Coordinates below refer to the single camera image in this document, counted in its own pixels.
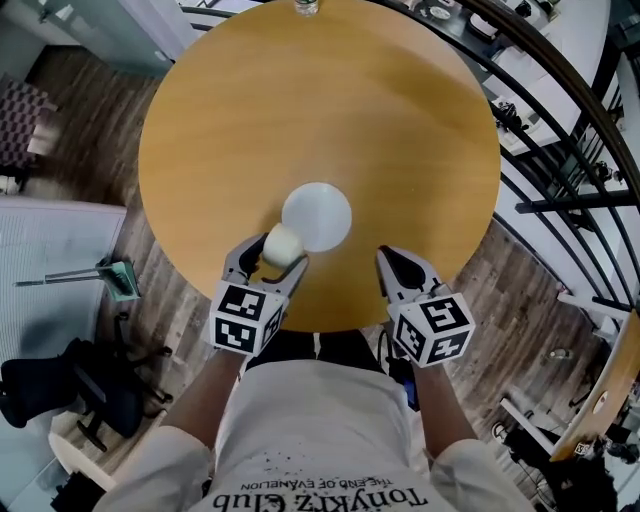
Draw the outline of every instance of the black chair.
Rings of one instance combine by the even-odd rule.
[[[102,421],[129,438],[144,415],[143,393],[162,404],[170,403],[173,397],[151,388],[135,368],[155,356],[170,356],[171,349],[162,347],[138,361],[129,361],[120,328],[127,318],[126,313],[114,318],[114,342],[91,343],[76,338],[61,356],[5,362],[0,367],[0,410],[9,424],[22,428],[31,418],[66,407],[80,395],[85,402],[85,415],[92,411],[95,414],[88,426],[78,421],[78,428],[104,452],[107,447],[97,437]]]

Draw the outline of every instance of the wooden tabletop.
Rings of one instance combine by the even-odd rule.
[[[622,333],[602,370],[596,385],[573,419],[569,428],[555,444],[551,460],[573,456],[581,441],[593,441],[602,436],[614,422],[640,372],[640,318],[632,311]],[[607,399],[598,412],[596,403],[604,392]]]
[[[207,296],[291,191],[338,187],[351,231],[310,255],[285,323],[335,331],[386,319],[379,245],[444,280],[463,267],[493,213],[498,150],[480,86],[428,29],[363,0],[324,0],[310,18],[278,0],[211,30],[169,72],[145,121],[140,187],[163,250]]]

